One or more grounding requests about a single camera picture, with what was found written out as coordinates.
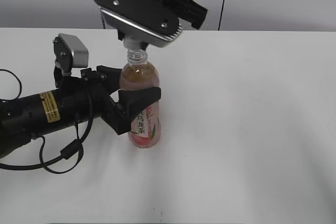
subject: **pink bottle label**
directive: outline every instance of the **pink bottle label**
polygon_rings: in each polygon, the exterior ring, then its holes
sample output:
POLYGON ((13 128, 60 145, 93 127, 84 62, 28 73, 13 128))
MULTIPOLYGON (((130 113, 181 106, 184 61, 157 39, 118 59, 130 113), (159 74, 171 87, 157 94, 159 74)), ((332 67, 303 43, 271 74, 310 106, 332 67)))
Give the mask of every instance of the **pink bottle label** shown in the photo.
POLYGON ((131 137, 140 146, 147 146, 160 130, 159 103, 142 111, 131 123, 131 137))

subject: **plastic bottle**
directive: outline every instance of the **plastic bottle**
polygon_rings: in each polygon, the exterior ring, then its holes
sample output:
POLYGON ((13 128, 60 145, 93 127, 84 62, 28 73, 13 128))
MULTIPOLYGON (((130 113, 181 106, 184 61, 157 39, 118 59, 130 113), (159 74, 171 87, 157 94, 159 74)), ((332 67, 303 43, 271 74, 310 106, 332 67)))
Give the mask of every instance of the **plastic bottle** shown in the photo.
MULTIPOLYGON (((124 45, 128 49, 128 63, 121 73, 120 88, 134 91, 158 87, 159 74, 147 61, 148 55, 141 49, 140 41, 126 37, 124 45)), ((152 104, 135 118, 128 134, 132 143, 139 148, 150 148, 159 141, 161 136, 159 102, 152 104)))

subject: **bottle neck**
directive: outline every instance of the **bottle neck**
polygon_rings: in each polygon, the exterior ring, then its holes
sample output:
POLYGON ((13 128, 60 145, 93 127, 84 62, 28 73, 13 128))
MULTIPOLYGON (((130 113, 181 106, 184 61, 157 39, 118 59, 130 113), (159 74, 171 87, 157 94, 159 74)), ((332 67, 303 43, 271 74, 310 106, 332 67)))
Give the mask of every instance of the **bottle neck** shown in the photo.
POLYGON ((147 63, 147 52, 142 49, 128 50, 127 59, 130 65, 143 65, 147 63))

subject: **white tabletop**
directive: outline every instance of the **white tabletop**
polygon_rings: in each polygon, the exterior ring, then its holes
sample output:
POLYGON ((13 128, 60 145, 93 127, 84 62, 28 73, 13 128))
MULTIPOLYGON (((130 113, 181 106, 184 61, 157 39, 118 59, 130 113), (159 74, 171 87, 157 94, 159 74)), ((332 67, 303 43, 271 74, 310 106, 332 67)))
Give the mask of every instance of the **white tabletop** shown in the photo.
MULTIPOLYGON (((3 28, 0 68, 22 79, 23 96, 54 89, 58 33, 83 41, 91 67, 126 62, 115 31, 3 28)), ((0 171, 0 222, 335 224, 335 42, 335 33, 186 31, 150 48, 160 143, 137 149, 97 119, 69 174, 0 171)), ((15 96, 15 81, 0 77, 0 97, 15 96)), ((45 158, 74 137, 48 135, 45 158)), ((38 163, 40 145, 1 161, 38 163)))

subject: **yellow warning label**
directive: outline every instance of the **yellow warning label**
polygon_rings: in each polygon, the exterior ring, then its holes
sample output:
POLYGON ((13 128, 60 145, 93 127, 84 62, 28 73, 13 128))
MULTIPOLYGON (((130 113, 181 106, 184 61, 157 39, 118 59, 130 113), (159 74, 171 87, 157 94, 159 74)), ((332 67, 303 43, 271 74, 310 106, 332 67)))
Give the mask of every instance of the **yellow warning label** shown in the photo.
POLYGON ((53 93, 51 91, 41 93, 40 97, 42 99, 42 104, 44 111, 46 112, 48 123, 54 123, 61 120, 53 93))

